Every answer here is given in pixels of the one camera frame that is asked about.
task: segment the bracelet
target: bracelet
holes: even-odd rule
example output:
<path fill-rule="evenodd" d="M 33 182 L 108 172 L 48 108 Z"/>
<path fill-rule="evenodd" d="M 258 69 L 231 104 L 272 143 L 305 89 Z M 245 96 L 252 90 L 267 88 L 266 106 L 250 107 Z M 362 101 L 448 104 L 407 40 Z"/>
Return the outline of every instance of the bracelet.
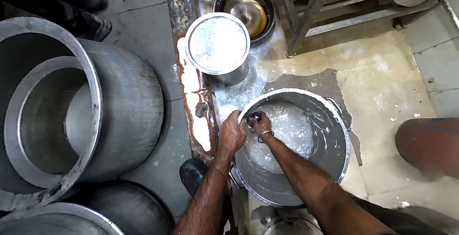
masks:
<path fill-rule="evenodd" d="M 262 136 L 263 134 L 265 134 L 265 133 L 272 133 L 272 134 L 274 135 L 274 131 L 272 131 L 272 130 L 267 130 L 267 131 L 262 132 L 262 133 L 258 136 L 258 138 L 257 138 L 257 140 L 258 140 L 259 143 L 264 144 L 263 142 L 260 141 L 260 138 L 261 138 L 261 136 Z"/>

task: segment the hand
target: hand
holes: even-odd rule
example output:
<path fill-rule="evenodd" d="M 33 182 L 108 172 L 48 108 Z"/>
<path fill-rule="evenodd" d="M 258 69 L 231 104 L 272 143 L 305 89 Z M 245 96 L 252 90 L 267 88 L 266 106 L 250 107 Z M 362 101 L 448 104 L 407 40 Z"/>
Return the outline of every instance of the hand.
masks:
<path fill-rule="evenodd" d="M 241 111 L 233 111 L 228 118 L 223 121 L 220 130 L 220 148 L 234 156 L 234 154 L 242 147 L 247 138 L 246 122 L 244 118 L 240 124 L 237 124 L 237 118 Z"/>
<path fill-rule="evenodd" d="M 252 127 L 252 132 L 256 132 L 258 136 L 265 131 L 271 131 L 271 120 L 267 117 L 266 113 L 259 111 L 261 114 L 261 121 L 258 122 L 255 118 L 249 118 L 250 124 Z M 273 135 L 272 133 L 264 133 L 264 136 Z"/>

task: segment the forearm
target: forearm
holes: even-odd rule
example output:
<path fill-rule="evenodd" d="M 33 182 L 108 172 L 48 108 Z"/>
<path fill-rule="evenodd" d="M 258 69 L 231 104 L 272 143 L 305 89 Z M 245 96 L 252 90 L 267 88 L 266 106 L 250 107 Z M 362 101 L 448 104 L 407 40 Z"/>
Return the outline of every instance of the forearm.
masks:
<path fill-rule="evenodd" d="M 224 192 L 232 153 L 219 150 L 174 235 L 214 235 L 220 230 Z"/>
<path fill-rule="evenodd" d="M 331 234 L 391 234 L 393 231 L 360 208 L 323 170 L 298 156 L 273 136 L 268 145 L 293 190 Z"/>

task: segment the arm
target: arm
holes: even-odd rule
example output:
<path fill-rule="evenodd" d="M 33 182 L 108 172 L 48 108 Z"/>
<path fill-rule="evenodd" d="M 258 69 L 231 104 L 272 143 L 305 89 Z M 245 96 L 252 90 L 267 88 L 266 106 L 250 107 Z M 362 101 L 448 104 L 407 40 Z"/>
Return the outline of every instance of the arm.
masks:
<path fill-rule="evenodd" d="M 264 112 L 261 114 L 260 123 L 250 119 L 257 134 L 271 130 L 271 121 Z M 298 156 L 272 133 L 263 134 L 261 139 L 273 153 L 293 190 L 329 234 L 396 234 L 355 203 L 324 171 Z"/>
<path fill-rule="evenodd" d="M 174 235 L 214 235 L 221 229 L 224 192 L 234 154 L 244 144 L 246 121 L 239 125 L 240 111 L 233 111 L 223 122 L 219 150 L 204 180 L 174 230 Z"/>

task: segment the soap suds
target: soap suds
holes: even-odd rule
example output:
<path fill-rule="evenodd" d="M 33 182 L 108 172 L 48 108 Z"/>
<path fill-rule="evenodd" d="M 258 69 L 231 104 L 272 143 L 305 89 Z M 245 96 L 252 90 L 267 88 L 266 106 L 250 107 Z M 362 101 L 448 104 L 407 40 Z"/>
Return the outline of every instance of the soap suds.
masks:
<path fill-rule="evenodd" d="M 276 138 L 301 157 L 308 159 L 313 148 L 313 131 L 306 114 L 286 101 L 268 101 L 256 111 L 264 111 L 271 120 L 272 130 Z M 247 127 L 247 139 L 244 150 L 250 159 L 261 168 L 274 173 L 282 174 L 278 162 L 268 146 L 257 141 L 257 134 Z"/>

